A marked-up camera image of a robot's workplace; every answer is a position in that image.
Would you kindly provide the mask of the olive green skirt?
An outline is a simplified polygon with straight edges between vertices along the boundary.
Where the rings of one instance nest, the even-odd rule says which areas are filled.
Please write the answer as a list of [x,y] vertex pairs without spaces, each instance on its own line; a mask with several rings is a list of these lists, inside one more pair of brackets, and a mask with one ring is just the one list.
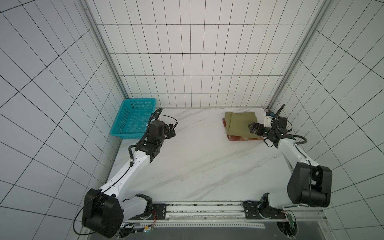
[[260,136],[251,133],[249,130],[249,124],[257,122],[258,119],[254,112],[225,113],[224,123],[226,124],[227,135],[230,136],[260,139]]

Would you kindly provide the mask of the red plaid skirt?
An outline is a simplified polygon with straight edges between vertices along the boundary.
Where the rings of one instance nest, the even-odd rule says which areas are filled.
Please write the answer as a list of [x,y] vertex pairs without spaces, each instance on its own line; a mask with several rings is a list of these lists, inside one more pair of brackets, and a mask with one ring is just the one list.
[[258,141],[258,140],[263,140],[262,137],[250,133],[250,129],[249,129],[248,125],[244,125],[243,127],[241,127],[241,130],[245,131],[246,135],[244,137],[243,136],[234,136],[234,135],[230,135],[230,134],[226,133],[228,140],[229,141]]

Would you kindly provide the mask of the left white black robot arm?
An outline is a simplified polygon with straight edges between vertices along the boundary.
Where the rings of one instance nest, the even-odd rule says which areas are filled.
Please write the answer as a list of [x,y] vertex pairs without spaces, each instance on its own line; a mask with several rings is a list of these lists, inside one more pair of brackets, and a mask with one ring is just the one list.
[[159,119],[162,111],[159,108],[152,113],[142,138],[129,146],[130,158],[125,165],[99,189],[90,189],[86,193],[84,205],[77,215],[82,217],[82,226],[93,234],[112,238],[129,219],[155,218],[151,197],[136,194],[125,198],[125,195],[134,179],[160,153],[164,141],[176,135],[176,125],[168,125]]

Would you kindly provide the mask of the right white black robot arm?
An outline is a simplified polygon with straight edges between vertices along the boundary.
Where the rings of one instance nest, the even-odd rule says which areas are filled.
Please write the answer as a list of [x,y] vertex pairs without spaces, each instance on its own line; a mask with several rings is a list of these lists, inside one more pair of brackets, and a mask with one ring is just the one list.
[[282,191],[265,193],[256,204],[256,212],[263,219],[272,219],[283,214],[287,208],[298,206],[325,208],[331,203],[332,170],[319,165],[300,148],[308,140],[292,134],[287,128],[289,120],[282,117],[280,107],[276,113],[265,113],[264,123],[249,124],[250,133],[271,142],[284,156],[291,170],[287,188]]

